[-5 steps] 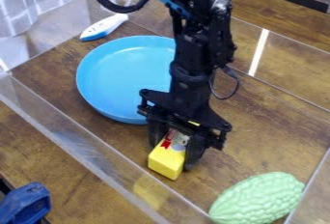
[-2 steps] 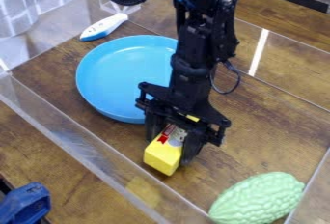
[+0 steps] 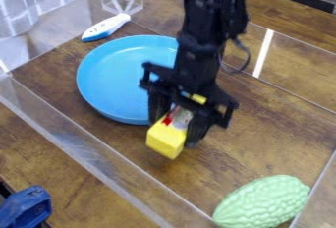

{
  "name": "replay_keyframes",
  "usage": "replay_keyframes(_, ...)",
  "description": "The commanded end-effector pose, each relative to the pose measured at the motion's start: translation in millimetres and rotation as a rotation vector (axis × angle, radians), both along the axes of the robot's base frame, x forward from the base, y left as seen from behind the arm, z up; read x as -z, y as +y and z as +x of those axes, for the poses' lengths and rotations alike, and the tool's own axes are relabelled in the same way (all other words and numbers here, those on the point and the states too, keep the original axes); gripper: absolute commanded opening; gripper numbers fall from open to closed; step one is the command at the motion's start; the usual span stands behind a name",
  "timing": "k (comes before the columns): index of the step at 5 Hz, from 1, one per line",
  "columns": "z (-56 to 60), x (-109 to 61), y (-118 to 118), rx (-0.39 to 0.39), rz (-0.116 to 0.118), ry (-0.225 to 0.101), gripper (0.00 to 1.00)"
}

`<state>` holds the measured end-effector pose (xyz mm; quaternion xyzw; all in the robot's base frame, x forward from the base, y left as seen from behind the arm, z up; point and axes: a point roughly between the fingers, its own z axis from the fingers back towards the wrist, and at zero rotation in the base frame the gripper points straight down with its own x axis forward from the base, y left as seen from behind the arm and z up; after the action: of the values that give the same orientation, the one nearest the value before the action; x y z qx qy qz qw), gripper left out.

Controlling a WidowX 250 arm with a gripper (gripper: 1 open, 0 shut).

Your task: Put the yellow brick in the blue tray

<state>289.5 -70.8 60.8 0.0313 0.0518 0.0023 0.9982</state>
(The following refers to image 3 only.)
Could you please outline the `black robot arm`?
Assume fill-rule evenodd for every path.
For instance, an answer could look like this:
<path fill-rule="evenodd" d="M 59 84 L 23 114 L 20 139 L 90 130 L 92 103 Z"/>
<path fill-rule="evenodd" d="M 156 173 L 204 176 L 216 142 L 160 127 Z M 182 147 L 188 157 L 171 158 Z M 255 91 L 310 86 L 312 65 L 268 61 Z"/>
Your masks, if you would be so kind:
<path fill-rule="evenodd" d="M 172 105 L 192 112 L 186 147 L 198 145 L 211 126 L 227 127 L 239 103 L 219 87 L 223 50 L 246 32 L 246 0 L 184 0 L 184 22 L 171 68 L 143 64 L 139 85 L 148 90 L 148 116 L 156 122 Z"/>

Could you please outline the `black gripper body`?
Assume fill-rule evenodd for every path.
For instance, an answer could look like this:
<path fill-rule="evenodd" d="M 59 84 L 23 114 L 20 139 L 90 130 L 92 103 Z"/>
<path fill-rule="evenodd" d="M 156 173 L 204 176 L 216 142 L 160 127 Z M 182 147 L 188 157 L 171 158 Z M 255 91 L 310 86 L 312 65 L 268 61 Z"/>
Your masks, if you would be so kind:
<path fill-rule="evenodd" d="M 180 34 L 174 67 L 144 62 L 144 75 L 139 85 L 148 91 L 148 95 L 152 90 L 170 95 L 172 102 L 194 114 L 212 111 L 212 125 L 227 128 L 239 103 L 216 83 L 220 47 L 219 41 L 200 42 Z"/>

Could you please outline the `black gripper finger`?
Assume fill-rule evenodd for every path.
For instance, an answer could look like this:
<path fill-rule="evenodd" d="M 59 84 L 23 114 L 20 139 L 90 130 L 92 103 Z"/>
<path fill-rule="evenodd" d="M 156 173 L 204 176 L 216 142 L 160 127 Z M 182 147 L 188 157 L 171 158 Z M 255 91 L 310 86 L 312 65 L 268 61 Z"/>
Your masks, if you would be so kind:
<path fill-rule="evenodd" d="M 148 118 L 150 123 L 155 124 L 158 120 L 170 112 L 172 97 L 159 91 L 152 90 L 148 95 Z"/>
<path fill-rule="evenodd" d="M 212 111 L 200 111 L 194 114 L 188 125 L 186 147 L 195 148 L 204 138 L 211 125 L 215 122 L 215 113 Z"/>

